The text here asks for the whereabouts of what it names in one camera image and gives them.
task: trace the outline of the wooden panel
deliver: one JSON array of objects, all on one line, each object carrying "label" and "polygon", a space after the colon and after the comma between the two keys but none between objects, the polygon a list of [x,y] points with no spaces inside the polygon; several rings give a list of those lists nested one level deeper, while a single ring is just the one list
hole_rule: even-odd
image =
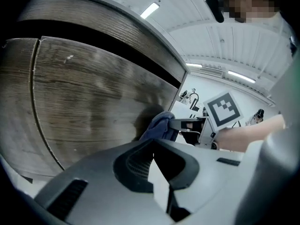
[{"label": "wooden panel", "polygon": [[88,0],[32,0],[19,21],[56,20],[106,33],[146,55],[179,82],[185,69],[147,29],[118,11]]},{"label": "wooden panel", "polygon": [[37,39],[11,39],[0,61],[0,150],[21,175],[50,179],[62,170],[38,131],[30,95]]},{"label": "wooden panel", "polygon": [[177,89],[102,49],[42,37],[34,72],[37,114],[55,156],[68,167],[128,143],[168,110]]}]

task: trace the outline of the white wall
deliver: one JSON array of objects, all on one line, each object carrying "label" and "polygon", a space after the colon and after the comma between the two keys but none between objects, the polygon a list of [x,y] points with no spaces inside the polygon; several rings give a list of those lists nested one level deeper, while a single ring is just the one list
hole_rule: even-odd
[{"label": "white wall", "polygon": [[244,118],[240,121],[242,126],[244,126],[249,117],[253,116],[260,108],[264,110],[264,120],[278,114],[278,109],[275,107],[269,107],[266,103],[261,102],[255,97],[235,90],[234,88],[221,82],[188,75],[180,93],[192,88],[196,89],[196,93],[199,95],[200,103],[203,103],[204,101],[218,95],[223,91],[231,90],[244,115]]}]

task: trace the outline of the white ceiling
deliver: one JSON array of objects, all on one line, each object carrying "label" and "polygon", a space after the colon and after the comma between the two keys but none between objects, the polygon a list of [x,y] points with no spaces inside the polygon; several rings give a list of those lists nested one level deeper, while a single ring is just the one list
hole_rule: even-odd
[{"label": "white ceiling", "polygon": [[292,62],[291,31],[278,14],[257,23],[218,23],[204,0],[114,0],[137,14],[151,3],[160,8],[146,20],[175,47],[187,63],[233,70],[256,80],[255,84],[223,73],[211,76],[192,68],[191,74],[231,84],[264,99]]}]

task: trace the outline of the human arm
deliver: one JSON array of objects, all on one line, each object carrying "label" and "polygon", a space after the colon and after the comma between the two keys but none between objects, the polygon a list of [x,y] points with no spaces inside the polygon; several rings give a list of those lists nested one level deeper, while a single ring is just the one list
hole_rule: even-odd
[{"label": "human arm", "polygon": [[216,137],[216,142],[220,149],[245,152],[251,142],[264,140],[270,133],[279,131],[284,126],[283,116],[276,115],[253,126],[222,129]]}]

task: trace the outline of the ceiling light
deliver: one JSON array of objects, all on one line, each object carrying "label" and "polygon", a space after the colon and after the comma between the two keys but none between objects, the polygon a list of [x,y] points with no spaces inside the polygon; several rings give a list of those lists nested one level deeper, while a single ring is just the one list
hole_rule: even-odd
[{"label": "ceiling light", "polygon": [[236,76],[236,77],[239,77],[239,78],[242,78],[242,79],[245,79],[247,80],[248,82],[251,82],[251,83],[255,83],[256,81],[252,78],[249,78],[249,77],[246,77],[244,75],[241,75],[241,74],[238,74],[238,73],[235,73],[233,71],[228,71],[228,74],[231,74],[233,76]]},{"label": "ceiling light", "polygon": [[142,14],[141,17],[145,19],[148,17],[151,13],[153,13],[156,9],[159,8],[159,5],[155,2],[153,2]]},{"label": "ceiling light", "polygon": [[201,64],[187,63],[188,66],[202,68]]}]

